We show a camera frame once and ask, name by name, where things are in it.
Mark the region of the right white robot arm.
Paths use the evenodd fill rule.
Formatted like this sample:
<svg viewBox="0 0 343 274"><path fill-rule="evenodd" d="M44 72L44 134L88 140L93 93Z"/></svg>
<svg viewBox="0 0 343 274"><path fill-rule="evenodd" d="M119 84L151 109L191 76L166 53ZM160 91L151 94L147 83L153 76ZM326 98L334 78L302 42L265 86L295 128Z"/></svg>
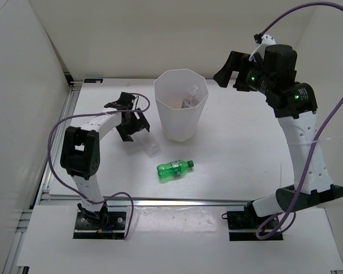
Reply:
<svg viewBox="0 0 343 274"><path fill-rule="evenodd" d="M287 211L300 211L343 197L343 187L334 184L314 141L317 133L317 102L312 87L295 80L297 52L288 45L270 45L264 54L231 51L213 79L225 88L234 71L238 77L233 87L238 91L258 91L281 126L289 148L294 183L274 194L249 202L245 207L248 226L258 228L266 217Z"/></svg>

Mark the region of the clear plastic water bottle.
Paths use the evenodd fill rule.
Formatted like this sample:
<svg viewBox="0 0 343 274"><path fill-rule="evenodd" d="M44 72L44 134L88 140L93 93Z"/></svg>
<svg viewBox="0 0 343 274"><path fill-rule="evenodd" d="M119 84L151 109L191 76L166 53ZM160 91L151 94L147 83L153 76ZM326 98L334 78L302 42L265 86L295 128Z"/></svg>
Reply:
<svg viewBox="0 0 343 274"><path fill-rule="evenodd" d="M141 144L146 154L150 158L155 157L161 150L159 141L152 133L149 132L141 137Z"/></svg>

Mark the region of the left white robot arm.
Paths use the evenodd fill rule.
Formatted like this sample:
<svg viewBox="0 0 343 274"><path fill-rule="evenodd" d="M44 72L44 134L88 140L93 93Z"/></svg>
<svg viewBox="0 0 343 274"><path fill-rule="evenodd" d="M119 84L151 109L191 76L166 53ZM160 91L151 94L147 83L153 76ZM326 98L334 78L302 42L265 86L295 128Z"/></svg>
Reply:
<svg viewBox="0 0 343 274"><path fill-rule="evenodd" d="M118 100L104 105L102 112L82 126L70 126L65 131L60 165L74 180L81 196L80 211L89 214L95 228L108 223L103 211L105 200L101 195L96 173L100 166L100 142L112 129L116 129L124 142L132 142L133 134L150 131L143 110L136 107L141 94L122 92Z"/></svg>

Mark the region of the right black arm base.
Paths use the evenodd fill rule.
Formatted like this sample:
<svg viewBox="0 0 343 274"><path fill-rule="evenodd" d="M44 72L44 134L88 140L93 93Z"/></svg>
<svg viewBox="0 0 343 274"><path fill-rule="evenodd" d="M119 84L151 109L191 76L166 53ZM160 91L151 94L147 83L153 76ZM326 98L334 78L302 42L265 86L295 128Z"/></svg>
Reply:
<svg viewBox="0 0 343 274"><path fill-rule="evenodd" d="M268 217L258 217L252 202L243 209L230 209L221 215L228 223L229 241L259 241L256 230Z"/></svg>

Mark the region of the green plastic bottle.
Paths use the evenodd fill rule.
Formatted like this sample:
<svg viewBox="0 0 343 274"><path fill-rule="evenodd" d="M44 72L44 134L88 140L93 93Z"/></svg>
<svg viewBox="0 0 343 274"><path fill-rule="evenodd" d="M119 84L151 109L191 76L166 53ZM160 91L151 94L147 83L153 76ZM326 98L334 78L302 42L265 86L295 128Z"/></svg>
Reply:
<svg viewBox="0 0 343 274"><path fill-rule="evenodd" d="M160 180L175 179L194 167L192 160L174 160L157 166L157 173Z"/></svg>

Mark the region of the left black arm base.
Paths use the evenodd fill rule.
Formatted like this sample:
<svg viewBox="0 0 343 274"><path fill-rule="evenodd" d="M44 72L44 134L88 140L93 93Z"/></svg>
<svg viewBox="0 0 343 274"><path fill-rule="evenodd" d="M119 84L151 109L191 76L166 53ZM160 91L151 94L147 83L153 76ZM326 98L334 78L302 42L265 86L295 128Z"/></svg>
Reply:
<svg viewBox="0 0 343 274"><path fill-rule="evenodd" d="M126 235L126 217L124 211L109 211L103 206L99 212L91 212L77 204L73 239L123 240Z"/></svg>

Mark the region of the clear bottle blue white label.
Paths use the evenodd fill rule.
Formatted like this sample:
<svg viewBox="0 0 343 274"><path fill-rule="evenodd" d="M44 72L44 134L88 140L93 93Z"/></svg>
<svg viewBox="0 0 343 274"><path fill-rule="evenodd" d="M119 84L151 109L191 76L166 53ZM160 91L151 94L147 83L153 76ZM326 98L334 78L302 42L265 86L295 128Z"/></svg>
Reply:
<svg viewBox="0 0 343 274"><path fill-rule="evenodd" d="M181 108L196 107L202 100L202 90L197 86L191 86L184 94Z"/></svg>

